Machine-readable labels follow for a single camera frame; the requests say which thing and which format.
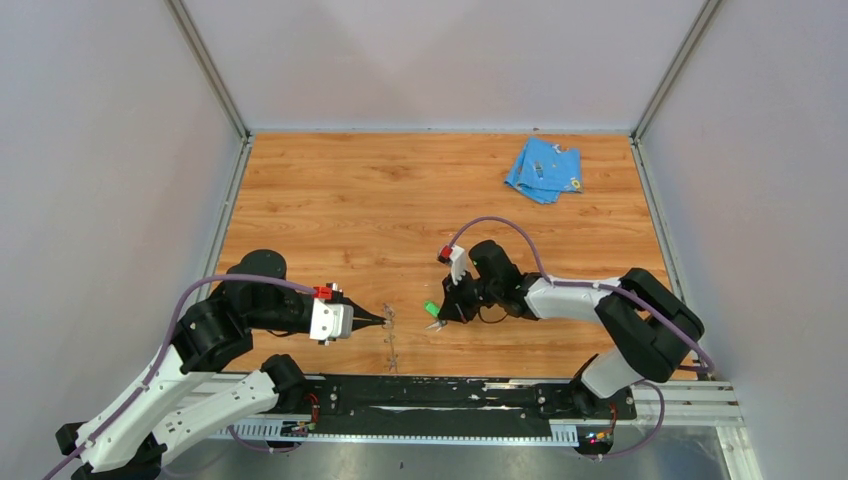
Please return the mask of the key with green tag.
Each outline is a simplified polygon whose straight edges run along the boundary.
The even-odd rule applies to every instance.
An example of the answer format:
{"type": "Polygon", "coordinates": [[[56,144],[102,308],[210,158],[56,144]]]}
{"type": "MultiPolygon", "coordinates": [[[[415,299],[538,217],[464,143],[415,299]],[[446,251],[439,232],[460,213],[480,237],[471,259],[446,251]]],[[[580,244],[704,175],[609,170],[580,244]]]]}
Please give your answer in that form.
{"type": "Polygon", "coordinates": [[[424,309],[433,318],[433,322],[426,327],[426,330],[434,330],[438,332],[446,326],[447,321],[441,318],[441,309],[438,304],[434,301],[426,301],[424,303],[424,309]]]}

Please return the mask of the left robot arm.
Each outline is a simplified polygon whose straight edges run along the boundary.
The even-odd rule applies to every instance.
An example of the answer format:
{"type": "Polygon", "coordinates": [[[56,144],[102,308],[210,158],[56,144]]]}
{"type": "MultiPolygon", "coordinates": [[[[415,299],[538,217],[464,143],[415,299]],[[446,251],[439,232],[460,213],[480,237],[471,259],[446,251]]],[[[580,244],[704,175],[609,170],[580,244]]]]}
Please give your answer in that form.
{"type": "Polygon", "coordinates": [[[56,440],[77,479],[154,479],[209,435],[258,413],[306,412],[317,421],[321,400],[287,354],[270,356],[233,387],[191,406],[182,400],[254,346],[253,334],[305,334],[320,344],[382,326],[333,284],[307,287],[287,279],[284,257],[254,250],[223,275],[207,278],[209,295],[180,298],[151,363],[101,413],[63,425],[56,440]]]}

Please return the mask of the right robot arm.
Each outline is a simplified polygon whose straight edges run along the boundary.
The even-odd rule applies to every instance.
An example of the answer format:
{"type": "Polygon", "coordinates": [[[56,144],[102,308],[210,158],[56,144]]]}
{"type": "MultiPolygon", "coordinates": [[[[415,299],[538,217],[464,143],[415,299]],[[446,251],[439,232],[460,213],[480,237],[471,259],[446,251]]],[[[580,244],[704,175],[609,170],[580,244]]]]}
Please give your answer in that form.
{"type": "Polygon", "coordinates": [[[639,381],[669,380],[705,332],[702,320],[645,269],[595,281],[522,272],[492,240],[470,251],[445,245],[437,259],[449,269],[440,323],[468,323],[499,307],[509,317],[604,328],[612,349],[590,358],[569,384],[572,406],[584,417],[598,416],[611,397],[639,381]]]}

